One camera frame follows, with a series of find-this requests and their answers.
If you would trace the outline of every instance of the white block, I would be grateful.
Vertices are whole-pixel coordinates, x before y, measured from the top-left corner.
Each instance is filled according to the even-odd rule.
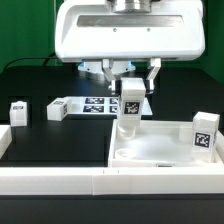
[[[192,157],[212,162],[216,149],[216,138],[220,116],[198,112],[193,119]]]
[[[122,97],[145,97],[146,89],[141,78],[122,78]]]
[[[47,119],[62,121],[72,111],[72,101],[69,97],[57,98],[47,106]]]
[[[12,142],[11,128],[9,125],[0,125],[0,158]]]
[[[218,130],[219,118],[218,114],[198,112],[193,119],[194,130],[214,133]]]
[[[22,101],[11,103],[9,115],[12,127],[27,126],[27,103]]]

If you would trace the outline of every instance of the white cube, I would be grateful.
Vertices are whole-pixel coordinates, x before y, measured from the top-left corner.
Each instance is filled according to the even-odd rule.
[[[62,121],[71,111],[72,101],[69,97],[57,98],[47,106],[47,119]]]
[[[0,125],[0,158],[12,142],[10,125]]]
[[[216,135],[220,116],[198,112],[193,120],[192,157],[212,162],[216,149]]]
[[[27,126],[27,103],[22,101],[11,103],[9,115],[12,127]]]

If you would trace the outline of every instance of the white platform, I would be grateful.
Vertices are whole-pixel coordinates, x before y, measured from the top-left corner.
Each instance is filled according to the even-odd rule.
[[[177,141],[178,122],[168,122],[168,128],[164,128],[166,122],[162,123],[161,130],[157,127],[151,132],[162,132],[163,138],[174,135],[171,140]],[[0,168],[0,195],[223,194],[224,137],[220,133],[216,149],[215,162],[203,166],[194,161],[187,167]],[[187,150],[178,155],[180,160],[188,155]]]
[[[116,115],[117,97],[69,97],[72,101],[72,109],[68,114],[85,114],[85,115]],[[89,107],[90,112],[85,112],[84,108]],[[103,111],[94,110],[94,107],[102,108]],[[142,115],[152,115],[152,110],[148,100],[145,98]]]

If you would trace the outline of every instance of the white container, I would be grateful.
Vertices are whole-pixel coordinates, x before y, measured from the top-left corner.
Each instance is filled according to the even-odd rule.
[[[114,120],[108,166],[223,166],[216,150],[211,163],[203,158],[192,158],[192,127],[192,122],[141,121],[140,126],[136,127],[135,139],[124,141],[117,136],[117,120]]]

